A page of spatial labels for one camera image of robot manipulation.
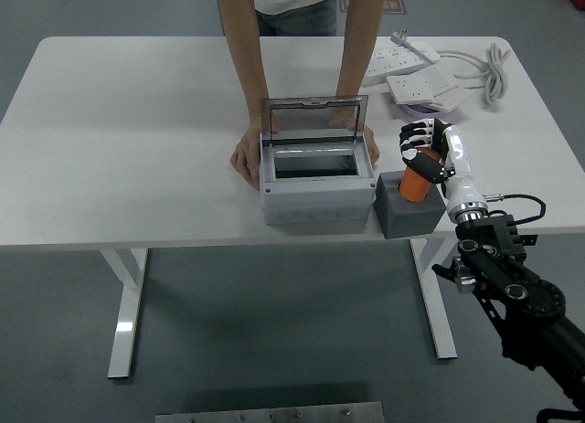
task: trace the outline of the cable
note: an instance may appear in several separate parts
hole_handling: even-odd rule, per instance
[[[485,200],[487,202],[503,201],[505,199],[529,199],[540,204],[540,213],[538,213],[536,216],[525,217],[524,219],[516,220],[514,221],[513,225],[527,224],[528,222],[534,222],[535,220],[542,219],[545,213],[547,212],[547,204],[545,204],[545,202],[542,199],[532,195],[516,193],[512,195],[489,195],[485,197]],[[488,216],[506,215],[506,212],[504,210],[494,210],[489,212],[487,215]]]
[[[563,411],[562,409],[542,409],[537,415],[537,423],[548,423],[550,420],[582,421],[585,418],[583,411]]]
[[[500,47],[495,43],[492,43],[492,45],[485,51],[487,62],[483,62],[476,56],[462,51],[442,50],[438,53],[442,58],[459,58],[466,60],[482,71],[479,74],[455,75],[455,77],[457,79],[478,79],[487,76],[487,81],[484,85],[471,88],[484,88],[485,101],[491,105],[495,103],[496,100],[502,99],[507,90],[508,80],[504,73],[503,64],[510,55],[510,51],[511,50],[507,50],[506,53],[502,54]]]

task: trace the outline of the table leg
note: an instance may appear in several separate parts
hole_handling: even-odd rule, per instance
[[[108,378],[128,377],[148,249],[102,249],[101,254],[123,283]]]
[[[414,263],[419,274],[422,298],[427,309],[432,339],[439,359],[456,358],[457,352],[455,351],[455,343],[451,335],[447,312],[442,303],[439,282],[431,266],[434,263],[442,263],[447,254],[451,252],[456,241],[456,238],[414,238],[410,240]]]

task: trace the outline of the white cable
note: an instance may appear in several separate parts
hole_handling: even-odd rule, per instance
[[[445,58],[459,58],[463,59],[480,71],[479,74],[474,75],[455,75],[457,79],[477,79],[487,76],[487,81],[484,85],[471,88],[484,88],[485,101],[490,105],[496,100],[502,99],[507,90],[508,80],[504,73],[503,64],[510,54],[510,50],[502,54],[502,50],[496,44],[492,44],[489,49],[485,51],[487,62],[483,62],[479,58],[462,51],[442,50],[439,54]]]

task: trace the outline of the table top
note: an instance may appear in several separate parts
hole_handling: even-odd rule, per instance
[[[423,37],[483,58],[496,37]],[[377,48],[388,47],[378,39]],[[271,96],[335,92],[342,37],[268,37]],[[475,69],[449,59],[458,72]],[[547,215],[523,233],[585,231],[585,174],[514,52],[505,97],[480,90],[446,121],[463,133],[476,185],[527,193]],[[415,119],[383,85],[369,95],[380,172],[403,170],[400,127]],[[32,58],[0,124],[0,250],[154,248],[382,239],[369,219],[267,226],[260,197],[229,158],[247,110],[224,37],[50,37]],[[490,205],[516,218],[537,206]],[[431,237],[454,236],[444,217]]]

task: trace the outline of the orange cup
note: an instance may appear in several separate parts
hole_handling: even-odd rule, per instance
[[[441,155],[433,151],[430,147],[421,147],[418,150],[436,161],[441,159]],[[417,174],[410,167],[407,167],[399,185],[399,193],[407,201],[422,202],[427,197],[430,188],[431,183],[429,181]]]

